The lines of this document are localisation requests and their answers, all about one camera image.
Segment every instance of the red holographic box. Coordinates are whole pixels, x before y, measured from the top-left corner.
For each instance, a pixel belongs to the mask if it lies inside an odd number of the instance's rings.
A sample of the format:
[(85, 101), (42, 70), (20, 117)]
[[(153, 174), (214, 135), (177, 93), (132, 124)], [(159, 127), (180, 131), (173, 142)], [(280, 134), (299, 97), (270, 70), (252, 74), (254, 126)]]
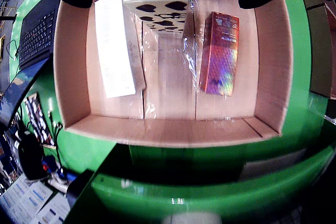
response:
[(239, 18), (212, 12), (205, 20), (200, 89), (232, 95), (237, 66)]

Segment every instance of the green table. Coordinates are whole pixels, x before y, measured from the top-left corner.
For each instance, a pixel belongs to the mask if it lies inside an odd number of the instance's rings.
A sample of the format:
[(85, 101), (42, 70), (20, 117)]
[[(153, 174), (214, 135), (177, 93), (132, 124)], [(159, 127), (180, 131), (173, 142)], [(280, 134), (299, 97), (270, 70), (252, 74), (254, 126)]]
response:
[[(12, 39), (15, 39), (17, 44), (22, 20), (38, 1), (25, 0), (18, 9), (12, 32)], [(131, 187), (122, 188), (120, 185), (123, 180), (99, 173), (98, 170), (71, 211), (69, 222), (78, 221), (78, 217), (86, 221), (92, 218), (94, 221), (95, 216), (82, 213), (96, 210), (103, 213), (106, 208), (118, 210), (125, 215), (137, 212), (137, 217), (144, 219), (161, 218), (174, 212), (187, 210), (209, 210), (230, 219), (237, 217), (241, 212), (257, 211), (256, 206), (259, 209), (260, 206), (272, 204), (275, 201), (284, 202), (319, 176), (334, 153), (330, 143), (320, 137), (328, 99), (309, 92), (311, 44), (303, 0), (286, 0), (286, 4), (293, 37), (294, 73), (282, 136), (238, 146), (188, 149), (183, 152), (183, 155), (196, 166), (210, 168), (220, 163), (243, 164), (248, 161), (277, 157), (313, 144), (319, 146), (320, 150), (300, 164), (259, 179), (206, 187), (170, 187), (133, 182)], [(15, 48), (11, 47), (10, 54), (15, 54)], [(15, 76), (17, 66), (17, 61), (10, 60), (11, 80)], [(51, 64), (36, 80), (29, 94), (35, 92), (39, 93), (44, 114), (52, 110), (54, 120), (60, 121)], [(24, 115), (24, 120), (27, 122), (27, 115)], [(59, 134), (58, 141), (62, 163), (76, 172), (82, 172), (86, 168), (97, 170), (115, 145), (112, 142), (64, 131)], [(45, 153), (56, 157), (56, 152), (53, 150), (45, 149)], [(162, 148), (136, 146), (131, 147), (131, 153), (132, 158), (150, 159), (159, 165), (160, 160), (165, 159)], [(179, 156), (180, 153), (181, 149), (170, 149), (170, 155)], [(173, 205), (172, 198), (179, 197), (184, 198), (184, 204)]]
[[(17, 45), (20, 42), (20, 33), (22, 20), (27, 13), (39, 2), (40, 0), (25, 0), (17, 10), (16, 21), (13, 24), (12, 39), (16, 40)], [(10, 55), (14, 55), (16, 48), (11, 46)], [(18, 59), (14, 61), (10, 59), (9, 62), (9, 76), (11, 81), (15, 77), (18, 66)], [(38, 92), (41, 102), (43, 113), (49, 129), (51, 128), (50, 120), (47, 117), (48, 110), (52, 111), (53, 120), (60, 122), (60, 114), (58, 110), (53, 66), (50, 64), (45, 68), (40, 77), (33, 84), (28, 95)], [(28, 116), (25, 109), (23, 109), (24, 121), (28, 122)], [(65, 131), (61, 131), (58, 136), (59, 152), (62, 164), (75, 172), (81, 173), (85, 169), (96, 170), (102, 163), (104, 158), (114, 147), (115, 143), (100, 141), (92, 138), (87, 138)], [(45, 154), (53, 154), (57, 159), (56, 151), (45, 148)]]

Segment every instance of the black keyboard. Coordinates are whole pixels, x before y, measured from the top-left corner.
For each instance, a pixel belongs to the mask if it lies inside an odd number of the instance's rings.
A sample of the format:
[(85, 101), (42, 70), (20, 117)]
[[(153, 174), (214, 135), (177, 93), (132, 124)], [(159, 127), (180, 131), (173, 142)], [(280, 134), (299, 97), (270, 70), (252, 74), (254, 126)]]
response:
[(58, 5), (59, 0), (41, 0), (24, 18), (18, 49), (21, 69), (52, 55)]
[(50, 49), (54, 27), (54, 11), (44, 16), (38, 25), (21, 36), (19, 49), (19, 64), (34, 59)]

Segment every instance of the monitor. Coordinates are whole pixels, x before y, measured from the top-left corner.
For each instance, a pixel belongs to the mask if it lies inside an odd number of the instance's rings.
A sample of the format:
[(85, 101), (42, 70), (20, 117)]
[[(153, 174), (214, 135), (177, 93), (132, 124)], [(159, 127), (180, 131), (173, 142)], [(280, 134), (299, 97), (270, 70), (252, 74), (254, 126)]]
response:
[(0, 124), (1, 128), (8, 128), (14, 115), (28, 93), (30, 87), (37, 79), (43, 66), (51, 57), (41, 60), (30, 67), (21, 70), (8, 86), (0, 101)]

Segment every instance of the white label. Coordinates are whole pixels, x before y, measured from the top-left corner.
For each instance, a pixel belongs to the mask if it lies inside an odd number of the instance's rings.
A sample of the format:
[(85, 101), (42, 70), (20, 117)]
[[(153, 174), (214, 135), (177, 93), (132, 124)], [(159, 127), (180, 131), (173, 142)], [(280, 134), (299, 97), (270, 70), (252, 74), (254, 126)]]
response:
[(15, 143), (14, 143), (14, 147), (18, 149), (19, 148), (19, 144), (20, 144), (20, 142), (18, 140), (16, 140)]
[(98, 55), (106, 97), (135, 94), (122, 0), (98, 0), (95, 12)]

